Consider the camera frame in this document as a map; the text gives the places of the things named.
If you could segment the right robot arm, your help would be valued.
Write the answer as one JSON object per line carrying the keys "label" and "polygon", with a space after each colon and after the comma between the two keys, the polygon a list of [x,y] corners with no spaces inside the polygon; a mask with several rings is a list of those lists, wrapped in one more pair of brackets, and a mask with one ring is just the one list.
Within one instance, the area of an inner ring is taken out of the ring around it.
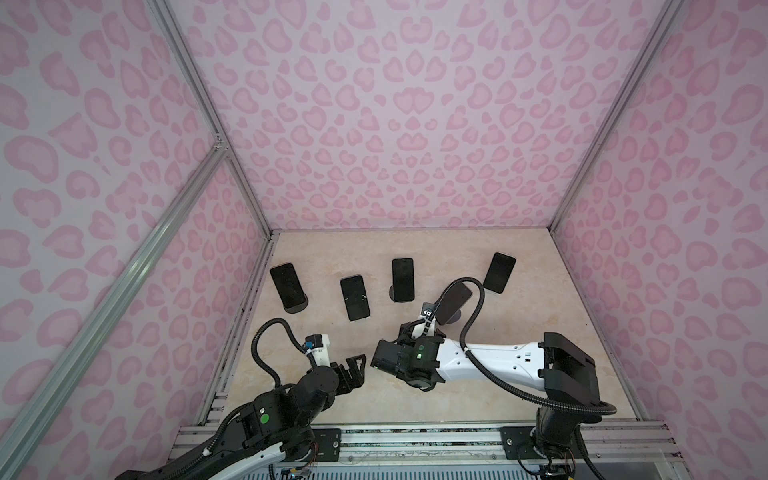
{"label": "right robot arm", "polygon": [[568,453],[581,425],[617,413],[601,399],[595,360],[554,332],[546,332],[539,342],[517,345],[403,334],[378,343],[372,367],[424,392],[440,383],[485,379],[535,404],[535,425],[526,447],[544,459]]}

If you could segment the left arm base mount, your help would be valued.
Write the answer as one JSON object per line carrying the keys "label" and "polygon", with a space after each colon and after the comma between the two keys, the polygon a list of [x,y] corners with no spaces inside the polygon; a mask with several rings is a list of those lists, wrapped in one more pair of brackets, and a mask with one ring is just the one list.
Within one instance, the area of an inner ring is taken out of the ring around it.
{"label": "left arm base mount", "polygon": [[288,462],[336,462],[340,456],[342,430],[301,428],[290,431],[280,450]]}

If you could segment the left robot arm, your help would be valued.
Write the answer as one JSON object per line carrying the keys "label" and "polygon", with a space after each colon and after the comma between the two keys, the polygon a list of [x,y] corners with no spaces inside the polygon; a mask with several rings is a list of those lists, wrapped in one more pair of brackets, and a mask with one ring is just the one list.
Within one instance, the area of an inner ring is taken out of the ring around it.
{"label": "left robot arm", "polygon": [[318,462],[339,457],[340,431],[312,423],[336,397],[360,388],[366,356],[344,365],[310,369],[297,383],[258,395],[235,408],[214,434],[178,458],[151,471],[126,470],[119,479],[242,479],[279,463],[292,466],[283,479],[307,477]]}

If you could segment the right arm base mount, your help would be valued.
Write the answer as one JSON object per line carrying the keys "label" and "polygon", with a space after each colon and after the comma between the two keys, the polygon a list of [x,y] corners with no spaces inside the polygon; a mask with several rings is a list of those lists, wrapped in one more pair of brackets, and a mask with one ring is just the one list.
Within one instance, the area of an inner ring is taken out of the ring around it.
{"label": "right arm base mount", "polygon": [[565,460],[583,458],[583,451],[577,440],[571,436],[566,447],[556,445],[539,446],[536,443],[533,426],[504,426],[499,429],[501,444],[507,460],[531,460],[546,463],[549,459]]}

